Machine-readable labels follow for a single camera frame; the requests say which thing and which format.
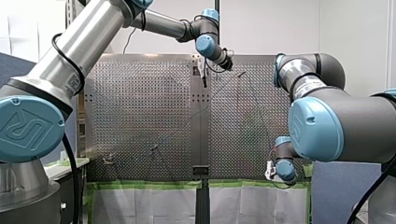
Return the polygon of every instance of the blue joint cap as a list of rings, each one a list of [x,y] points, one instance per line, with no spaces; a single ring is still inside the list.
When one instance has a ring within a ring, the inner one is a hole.
[[[279,64],[282,62],[282,58],[285,56],[284,54],[278,54],[276,56],[275,60],[275,66],[274,66],[274,86],[277,88],[280,88],[280,83],[279,83]]]
[[[202,11],[201,15],[211,18],[215,21],[219,21],[219,13],[214,8],[207,8]]]
[[[195,42],[195,48],[202,56],[210,58],[215,53],[216,42],[210,35],[200,35]]]
[[[153,0],[132,0],[132,2],[134,2],[139,7],[147,8],[152,4]]]
[[[49,154],[64,136],[64,116],[34,96],[0,98],[0,161],[27,162]]]
[[[291,181],[296,177],[296,171],[293,163],[289,160],[279,160],[276,163],[276,174],[283,181]]]
[[[289,110],[291,143],[302,158],[335,161],[344,149],[344,133],[334,111],[315,97],[298,99]]]
[[[285,144],[285,143],[289,143],[291,140],[290,140],[290,137],[289,136],[279,136],[276,140],[275,140],[275,147],[278,147],[278,146],[280,146],[280,145],[282,145],[282,144]]]

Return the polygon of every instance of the wire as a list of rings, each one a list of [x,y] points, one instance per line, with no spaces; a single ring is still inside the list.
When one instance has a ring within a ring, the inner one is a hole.
[[[190,116],[188,119],[186,119],[186,121],[184,122],[183,126],[173,130],[172,132],[170,132],[168,135],[166,135],[164,138],[162,138],[162,140],[160,140],[156,145],[154,145],[150,150],[149,153],[140,155],[138,157],[134,157],[135,161],[139,161],[140,159],[144,158],[144,157],[149,157],[152,155],[152,153],[157,150],[160,146],[162,146],[163,144],[166,144],[169,139],[175,135],[176,133],[178,133],[180,130],[184,129],[189,123],[190,121],[197,115],[201,114],[203,111],[207,110],[209,108],[209,106],[212,104],[213,99],[219,94],[219,92],[221,92],[234,78],[236,77],[240,77],[240,76],[235,76],[235,77],[230,77],[226,83],[224,83],[213,95],[212,97],[210,97],[209,99],[209,103],[206,105],[205,108],[201,109],[200,111],[196,112],[195,114],[193,114],[192,116]]]
[[[142,17],[142,32],[146,30],[146,10],[143,10],[142,13],[140,13],[140,16]]]
[[[390,170],[395,165],[396,165],[396,155],[393,156],[387,169],[374,182],[374,184],[364,193],[363,197],[361,197],[361,200],[358,202],[358,205],[356,205],[355,209],[353,209],[352,213],[350,214],[349,219],[347,220],[347,224],[352,224],[354,222],[356,215],[359,213],[364,203],[369,199],[370,195],[372,195],[373,192],[382,184],[382,182],[384,182],[384,180],[388,177]]]
[[[67,57],[64,52],[59,49],[58,45],[56,44],[56,39],[61,36],[62,34],[57,34],[52,38],[52,46],[56,49],[59,55],[61,55],[65,60],[67,60],[70,65],[73,66],[73,68],[77,71],[78,73],[78,78],[79,78],[79,88],[76,91],[75,95],[79,94],[82,90],[84,90],[84,85],[85,85],[85,77],[84,74],[81,71],[81,68],[79,68],[69,57]]]
[[[126,42],[126,44],[125,44],[124,51],[122,52],[122,54],[125,54],[126,47],[128,47],[129,41],[131,40],[131,36],[134,34],[135,31],[136,31],[136,28],[134,28],[134,29],[132,30],[132,32],[129,34],[128,40],[127,40],[127,42]]]
[[[73,176],[73,193],[74,193],[74,210],[73,210],[73,224],[78,224],[79,218],[79,181],[78,181],[78,169],[76,160],[73,154],[73,149],[70,147],[69,140],[67,139],[66,133],[64,134],[64,138],[62,139],[64,142],[64,148],[66,150],[67,156],[69,157],[70,167],[72,169]]]
[[[193,29],[193,27],[192,27],[192,23],[191,23],[190,21],[188,21],[188,20],[180,20],[180,21],[183,21],[183,23],[184,23],[185,30],[186,30],[185,34],[187,33],[187,24],[188,24],[188,25],[189,25],[190,34],[191,34],[192,38],[193,38],[195,41],[197,41],[197,38],[198,38],[198,37],[195,35],[194,29]]]
[[[225,73],[229,70],[222,70],[222,71],[216,71],[215,69],[213,69],[211,66],[209,66],[209,63],[207,62],[207,58],[205,58],[205,65],[210,69],[210,71],[214,72],[214,73]]]
[[[216,28],[219,30],[218,22],[215,21],[214,19],[212,19],[210,17],[207,17],[207,16],[203,16],[203,15],[197,15],[197,16],[194,17],[194,20],[197,21],[198,18],[205,18],[205,19],[211,21],[216,26]]]

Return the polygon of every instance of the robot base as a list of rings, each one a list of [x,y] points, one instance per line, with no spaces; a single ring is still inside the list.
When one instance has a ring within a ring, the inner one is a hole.
[[[0,207],[2,224],[59,224],[61,223],[60,185],[52,182],[44,195],[31,200]]]

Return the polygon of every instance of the black cable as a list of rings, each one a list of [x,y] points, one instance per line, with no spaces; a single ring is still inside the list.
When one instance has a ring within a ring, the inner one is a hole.
[[[207,17],[207,16],[203,16],[203,15],[197,15],[197,16],[194,17],[194,20],[196,21],[197,18],[204,18],[204,19],[206,19],[206,20],[211,21],[211,22],[216,26],[216,28],[219,30],[218,22],[215,21],[214,19],[212,19],[212,18],[210,18],[210,17]]]
[[[396,104],[396,98],[393,96],[386,94],[386,93],[379,93],[376,95],[373,95],[376,97],[384,97],[390,101],[392,101],[394,104]],[[381,174],[381,176],[374,182],[374,184],[364,193],[363,197],[359,200],[358,204],[356,207],[353,209],[352,213],[349,216],[349,219],[347,220],[347,224],[352,224],[353,221],[356,218],[356,215],[359,213],[361,208],[363,207],[364,203],[369,199],[369,197],[373,194],[373,192],[384,182],[384,180],[388,177],[390,171],[392,168],[396,165],[396,155],[393,156],[392,160],[390,160],[390,164],[387,167],[387,169]]]
[[[126,48],[128,47],[128,45],[129,45],[129,41],[131,40],[131,36],[134,34],[135,31],[136,31],[136,28],[134,28],[134,29],[132,30],[132,32],[129,34],[128,40],[127,40],[127,42],[126,42],[126,44],[125,44],[124,51],[122,52],[122,54],[125,54],[125,50],[126,50]]]
[[[57,34],[52,38],[52,46],[58,51],[58,54],[61,55],[65,60],[67,60],[70,65],[73,66],[73,68],[77,71],[78,73],[78,78],[79,78],[79,88],[76,91],[75,95],[79,94],[82,90],[84,90],[84,85],[85,85],[85,77],[84,74],[82,73],[81,69],[70,59],[68,58],[63,51],[61,51],[58,48],[58,45],[56,44],[56,39],[61,36],[62,34]]]
[[[73,191],[74,191],[74,210],[73,210],[73,224],[78,224],[78,214],[79,214],[79,181],[78,181],[78,169],[76,160],[73,154],[73,149],[70,146],[69,140],[67,139],[66,133],[62,139],[64,142],[64,148],[66,150],[67,156],[69,157],[70,167],[72,169],[73,176]]]
[[[209,65],[209,63],[207,63],[206,58],[205,58],[205,64],[206,64],[206,66],[207,66],[212,72],[214,72],[214,73],[225,73],[225,72],[229,71],[229,70],[227,70],[227,69],[224,69],[224,70],[222,70],[222,71],[216,71],[215,69],[213,69],[213,68]]]
[[[146,30],[146,10],[143,10],[142,13],[140,13],[140,16],[142,17],[142,32]]]
[[[188,21],[188,20],[180,20],[180,21],[183,21],[184,26],[185,26],[185,28],[186,28],[185,34],[187,33],[187,24],[189,25],[190,34],[191,34],[192,38],[196,41],[198,37],[195,35],[194,29],[193,29],[193,27],[192,27],[192,23],[191,23],[190,21]]]

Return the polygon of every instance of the robotic arm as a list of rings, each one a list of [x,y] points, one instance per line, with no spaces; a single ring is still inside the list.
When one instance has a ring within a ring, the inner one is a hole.
[[[194,39],[205,58],[232,68],[231,57],[218,44],[216,10],[206,9],[192,22],[178,21],[146,10],[151,3],[91,1],[28,75],[13,77],[0,89],[1,220],[60,223],[59,185],[49,182],[39,159],[63,139],[71,98],[83,89],[84,78],[121,27],[146,29],[179,42]]]
[[[278,55],[274,83],[291,101],[290,137],[276,140],[276,172],[287,183],[295,181],[292,158],[386,163],[396,153],[393,97],[347,94],[344,69],[334,57]]]

